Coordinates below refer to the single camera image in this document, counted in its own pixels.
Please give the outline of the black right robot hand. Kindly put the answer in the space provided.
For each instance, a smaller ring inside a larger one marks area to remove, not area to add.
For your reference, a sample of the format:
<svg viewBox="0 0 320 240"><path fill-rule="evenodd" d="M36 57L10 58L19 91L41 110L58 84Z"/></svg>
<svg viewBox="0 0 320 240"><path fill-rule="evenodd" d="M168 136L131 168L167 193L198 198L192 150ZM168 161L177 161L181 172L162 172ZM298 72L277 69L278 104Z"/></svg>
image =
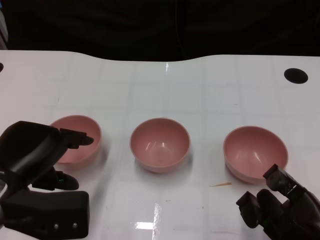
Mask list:
<svg viewBox="0 0 320 240"><path fill-rule="evenodd" d="M286 171L274 164L263 177L267 189L246 192L236 204L245 224L262 226L271 240L318 240L320 201Z"/></svg>

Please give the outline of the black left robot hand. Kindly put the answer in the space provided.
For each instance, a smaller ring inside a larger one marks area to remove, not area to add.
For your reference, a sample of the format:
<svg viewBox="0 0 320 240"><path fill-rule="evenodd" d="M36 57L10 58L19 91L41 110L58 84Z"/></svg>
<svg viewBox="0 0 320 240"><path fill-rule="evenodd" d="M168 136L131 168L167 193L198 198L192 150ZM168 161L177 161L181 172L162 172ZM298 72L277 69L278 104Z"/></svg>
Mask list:
<svg viewBox="0 0 320 240"><path fill-rule="evenodd" d="M0 179L11 191L35 188L77 190L78 181L54 165L69 149L88 146L94 138L85 132L18 121L0 136Z"/></svg>

